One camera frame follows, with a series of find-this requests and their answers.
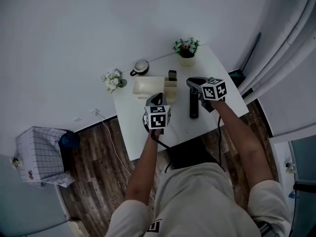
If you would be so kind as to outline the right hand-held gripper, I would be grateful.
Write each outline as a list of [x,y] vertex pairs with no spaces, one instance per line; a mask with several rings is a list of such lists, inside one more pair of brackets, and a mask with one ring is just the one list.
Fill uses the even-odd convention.
[[223,79],[190,77],[186,83],[192,91],[198,93],[198,100],[200,100],[201,106],[209,113],[214,110],[211,101],[225,101],[227,88]]

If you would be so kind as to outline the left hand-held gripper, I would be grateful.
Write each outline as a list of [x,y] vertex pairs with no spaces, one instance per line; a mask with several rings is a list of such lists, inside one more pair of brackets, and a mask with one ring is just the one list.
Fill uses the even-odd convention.
[[161,129],[163,134],[170,122],[170,117],[171,107],[164,93],[158,93],[157,96],[153,95],[147,99],[143,115],[143,125],[147,131]]

